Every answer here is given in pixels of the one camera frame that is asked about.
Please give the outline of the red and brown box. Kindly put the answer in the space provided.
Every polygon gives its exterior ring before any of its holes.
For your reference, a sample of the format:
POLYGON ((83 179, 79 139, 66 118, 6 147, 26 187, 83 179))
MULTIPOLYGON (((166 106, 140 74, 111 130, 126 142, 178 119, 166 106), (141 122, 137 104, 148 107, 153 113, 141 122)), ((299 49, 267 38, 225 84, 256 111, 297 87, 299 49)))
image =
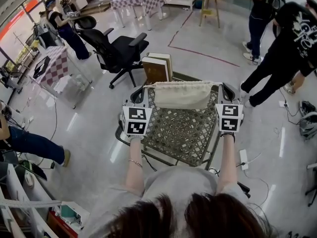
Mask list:
POLYGON ((59 238, 78 238, 78 234, 65 221, 56 216, 54 211, 49 211, 47 224, 59 238))

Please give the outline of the black flat box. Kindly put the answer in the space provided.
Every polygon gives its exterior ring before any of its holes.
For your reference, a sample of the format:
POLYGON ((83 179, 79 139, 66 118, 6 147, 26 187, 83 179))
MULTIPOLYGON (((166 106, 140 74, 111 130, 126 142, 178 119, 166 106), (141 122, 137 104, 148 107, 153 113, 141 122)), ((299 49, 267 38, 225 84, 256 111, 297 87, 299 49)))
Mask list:
POLYGON ((36 67, 33 73, 34 79, 37 79, 38 77, 40 77, 46 72, 47 67, 50 63, 50 60, 51 60, 50 57, 46 56, 39 63, 36 64, 36 67))

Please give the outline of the white shelf unit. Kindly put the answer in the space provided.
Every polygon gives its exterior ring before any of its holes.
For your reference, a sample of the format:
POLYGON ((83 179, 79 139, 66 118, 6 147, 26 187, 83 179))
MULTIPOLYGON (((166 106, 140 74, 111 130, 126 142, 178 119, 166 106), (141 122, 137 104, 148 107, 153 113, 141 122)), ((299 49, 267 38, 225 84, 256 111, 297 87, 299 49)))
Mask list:
MULTIPOLYGON (((11 199, 6 199, 0 189, 0 210, 7 221, 8 230, 13 232, 14 237, 25 237, 16 220, 13 218, 11 209, 14 208, 21 210, 27 215, 31 222, 31 230, 35 238, 59 238, 48 226, 47 221, 40 214, 40 210, 53 209, 55 215, 60 217, 60 206, 63 201, 52 200, 49 196, 47 196, 45 200, 31 201, 18 178, 16 170, 19 166, 14 166, 10 163, 0 163, 0 165, 5 166, 5 175, 3 178, 6 181, 9 195, 11 196, 11 199)), ((72 229, 79 234, 83 228, 80 230, 72 229)))

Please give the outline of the brown hardcover book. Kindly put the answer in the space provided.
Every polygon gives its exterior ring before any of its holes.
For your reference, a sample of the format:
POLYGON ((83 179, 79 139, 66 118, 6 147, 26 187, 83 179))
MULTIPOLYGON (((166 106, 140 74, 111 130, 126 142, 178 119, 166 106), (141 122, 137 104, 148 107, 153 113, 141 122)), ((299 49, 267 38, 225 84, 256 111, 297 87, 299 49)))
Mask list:
POLYGON ((143 57, 142 65, 147 76, 147 82, 154 84, 156 82, 168 82, 168 66, 167 61, 151 57, 143 57))

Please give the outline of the black office chair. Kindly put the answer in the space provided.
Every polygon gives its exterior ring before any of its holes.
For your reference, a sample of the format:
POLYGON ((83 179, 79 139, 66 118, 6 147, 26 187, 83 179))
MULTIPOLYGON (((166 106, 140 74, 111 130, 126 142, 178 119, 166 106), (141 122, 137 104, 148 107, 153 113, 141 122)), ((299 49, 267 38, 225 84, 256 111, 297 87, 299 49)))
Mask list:
POLYGON ((110 82, 109 88, 114 88, 114 82, 128 73, 132 84, 136 83, 132 70, 143 68, 141 53, 147 48, 149 42, 145 40, 146 33, 141 33, 137 37, 119 36, 113 42, 108 39, 113 28, 101 32, 95 29, 97 21, 92 16, 82 16, 73 20, 73 30, 91 45, 93 52, 97 55, 102 70, 115 74, 115 78, 110 82))

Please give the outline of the dark tablet device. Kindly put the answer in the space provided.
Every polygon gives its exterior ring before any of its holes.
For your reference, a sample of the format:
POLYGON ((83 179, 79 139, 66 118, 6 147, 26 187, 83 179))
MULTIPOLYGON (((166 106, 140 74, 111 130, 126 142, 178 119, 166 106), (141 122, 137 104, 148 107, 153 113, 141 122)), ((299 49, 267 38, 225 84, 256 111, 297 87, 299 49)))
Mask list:
POLYGON ((242 189, 242 191, 244 192, 244 194, 245 194, 248 198, 250 198, 250 197, 251 197, 251 195, 249 194, 250 189, 249 189, 247 186, 245 186, 244 184, 240 183, 240 182, 237 182, 237 184, 240 186, 240 188, 242 189))

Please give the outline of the white box with teal panel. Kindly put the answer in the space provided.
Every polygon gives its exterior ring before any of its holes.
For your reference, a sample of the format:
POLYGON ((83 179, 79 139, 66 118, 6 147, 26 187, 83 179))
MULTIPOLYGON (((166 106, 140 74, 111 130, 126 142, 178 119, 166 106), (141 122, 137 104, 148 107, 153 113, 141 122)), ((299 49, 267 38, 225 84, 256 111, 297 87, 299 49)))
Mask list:
POLYGON ((73 201, 63 201, 60 206, 60 217, 72 228, 82 229, 90 213, 73 201))

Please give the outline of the white power strip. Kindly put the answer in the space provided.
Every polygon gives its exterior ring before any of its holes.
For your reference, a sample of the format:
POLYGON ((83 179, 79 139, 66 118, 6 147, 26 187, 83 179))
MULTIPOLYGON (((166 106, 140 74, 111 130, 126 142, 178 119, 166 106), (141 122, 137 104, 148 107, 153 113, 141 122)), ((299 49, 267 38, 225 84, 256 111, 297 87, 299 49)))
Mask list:
POLYGON ((239 151, 240 155, 240 167, 241 170, 245 171, 249 168, 248 165, 248 157, 247 157, 247 151, 245 149, 239 151))

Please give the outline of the white drawstring cloth bag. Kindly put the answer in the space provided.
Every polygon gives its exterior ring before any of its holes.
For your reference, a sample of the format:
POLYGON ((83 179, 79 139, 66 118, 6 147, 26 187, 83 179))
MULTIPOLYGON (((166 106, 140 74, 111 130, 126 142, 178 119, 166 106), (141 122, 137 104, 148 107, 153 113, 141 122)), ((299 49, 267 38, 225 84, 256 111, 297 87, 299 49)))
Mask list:
POLYGON ((166 81, 145 87, 153 88, 154 103, 159 108, 201 110, 208 106, 211 88, 219 85, 212 81, 166 81))

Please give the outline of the person's left forearm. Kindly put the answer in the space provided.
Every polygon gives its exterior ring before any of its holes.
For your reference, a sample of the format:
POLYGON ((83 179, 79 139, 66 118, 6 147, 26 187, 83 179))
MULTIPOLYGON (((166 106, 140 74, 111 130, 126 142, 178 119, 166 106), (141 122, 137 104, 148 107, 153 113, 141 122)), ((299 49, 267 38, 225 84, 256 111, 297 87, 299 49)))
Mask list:
POLYGON ((126 176, 126 188, 137 195, 144 192, 144 173, 141 154, 141 138, 130 139, 128 170, 126 176))

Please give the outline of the woven lattice coffee table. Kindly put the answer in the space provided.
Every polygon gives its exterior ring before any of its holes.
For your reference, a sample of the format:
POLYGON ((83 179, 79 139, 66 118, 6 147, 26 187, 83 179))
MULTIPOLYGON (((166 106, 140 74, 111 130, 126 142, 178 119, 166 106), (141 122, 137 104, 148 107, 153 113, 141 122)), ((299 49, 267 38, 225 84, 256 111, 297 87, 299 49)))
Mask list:
MULTIPOLYGON (((123 104, 139 107, 130 101, 131 93, 126 94, 123 104)), ((221 134, 216 121, 217 100, 218 86, 213 86, 204 110, 161 109, 153 101, 142 154, 168 166, 184 163, 208 170, 221 134)))

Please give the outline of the checkered cloth white table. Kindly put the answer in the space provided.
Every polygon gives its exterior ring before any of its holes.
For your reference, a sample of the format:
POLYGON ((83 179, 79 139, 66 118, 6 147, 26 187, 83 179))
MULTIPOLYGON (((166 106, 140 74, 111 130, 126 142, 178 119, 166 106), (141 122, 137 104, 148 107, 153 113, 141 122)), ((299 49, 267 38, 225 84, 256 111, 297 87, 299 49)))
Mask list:
POLYGON ((160 13, 159 19, 163 19, 162 15, 162 6, 164 5, 164 0, 112 0, 110 2, 111 9, 114 13, 118 16, 119 22, 122 28, 125 27, 123 22, 122 13, 120 10, 125 7, 131 7, 133 12, 135 6, 141 6, 143 10, 143 14, 146 21, 147 30, 151 31, 151 22, 150 22, 150 15, 154 9, 157 9, 160 13))
POLYGON ((71 55, 66 46, 48 47, 41 53, 37 63, 46 56, 51 59, 46 72, 34 79, 34 68, 28 76, 43 90, 75 109, 92 83, 92 78, 83 63, 71 55))

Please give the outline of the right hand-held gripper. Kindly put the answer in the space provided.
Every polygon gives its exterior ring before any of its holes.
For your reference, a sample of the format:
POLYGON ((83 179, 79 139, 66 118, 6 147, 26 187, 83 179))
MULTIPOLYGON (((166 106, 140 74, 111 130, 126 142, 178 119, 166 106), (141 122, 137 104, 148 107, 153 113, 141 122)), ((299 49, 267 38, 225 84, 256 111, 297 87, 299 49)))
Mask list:
MULTIPOLYGON (((228 83, 218 86, 218 103, 241 103, 238 89, 228 83)), ((221 132, 238 132, 243 121, 243 105, 216 104, 216 118, 221 132)))

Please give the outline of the person's grey clothing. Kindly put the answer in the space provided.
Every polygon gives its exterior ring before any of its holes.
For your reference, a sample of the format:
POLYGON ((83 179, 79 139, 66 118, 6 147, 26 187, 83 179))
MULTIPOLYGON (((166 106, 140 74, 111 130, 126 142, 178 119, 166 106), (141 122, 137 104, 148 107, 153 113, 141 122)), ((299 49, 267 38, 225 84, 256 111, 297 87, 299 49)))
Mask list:
POLYGON ((113 185, 79 238, 261 238, 236 182, 200 168, 176 166, 151 174, 144 188, 113 185))

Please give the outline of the olive hardcover book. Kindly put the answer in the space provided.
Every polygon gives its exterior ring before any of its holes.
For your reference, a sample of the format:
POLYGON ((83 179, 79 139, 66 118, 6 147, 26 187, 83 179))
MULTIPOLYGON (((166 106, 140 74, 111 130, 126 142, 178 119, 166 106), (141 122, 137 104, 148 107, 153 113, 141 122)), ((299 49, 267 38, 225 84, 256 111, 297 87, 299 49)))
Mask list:
POLYGON ((169 81, 172 81, 173 70, 172 70, 172 59, 170 54, 161 54, 161 53, 148 53, 147 56, 155 59, 165 60, 167 62, 168 68, 168 77, 169 81))

